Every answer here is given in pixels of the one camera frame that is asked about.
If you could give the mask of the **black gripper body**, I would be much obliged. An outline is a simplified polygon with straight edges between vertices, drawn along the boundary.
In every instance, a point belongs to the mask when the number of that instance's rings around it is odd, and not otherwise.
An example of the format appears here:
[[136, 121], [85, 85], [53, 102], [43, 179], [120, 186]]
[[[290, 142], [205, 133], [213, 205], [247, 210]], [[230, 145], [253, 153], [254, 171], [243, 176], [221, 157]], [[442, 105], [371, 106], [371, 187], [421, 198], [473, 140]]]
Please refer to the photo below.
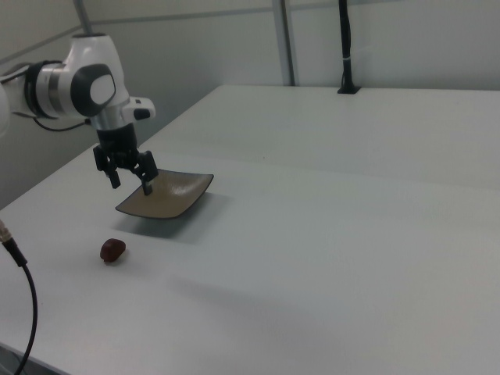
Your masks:
[[98, 169], [108, 169], [110, 164], [115, 168], [142, 168], [144, 156], [138, 151], [138, 140], [134, 125], [114, 130], [97, 131], [99, 145], [95, 147], [95, 162]]

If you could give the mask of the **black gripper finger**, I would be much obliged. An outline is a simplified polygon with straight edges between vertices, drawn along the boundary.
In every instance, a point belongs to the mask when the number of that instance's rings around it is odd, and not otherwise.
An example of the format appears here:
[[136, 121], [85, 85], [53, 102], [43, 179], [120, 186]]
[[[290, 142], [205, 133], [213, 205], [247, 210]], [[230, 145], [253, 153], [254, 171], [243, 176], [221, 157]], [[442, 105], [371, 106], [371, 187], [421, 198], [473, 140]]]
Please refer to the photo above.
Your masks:
[[152, 182], [159, 175], [153, 154], [150, 151], [139, 152], [131, 171], [141, 180], [144, 195], [150, 195], [153, 191]]
[[103, 172], [108, 178], [113, 189], [120, 186], [120, 178], [116, 172], [116, 164], [107, 156], [101, 145], [93, 148], [95, 164], [98, 171]]

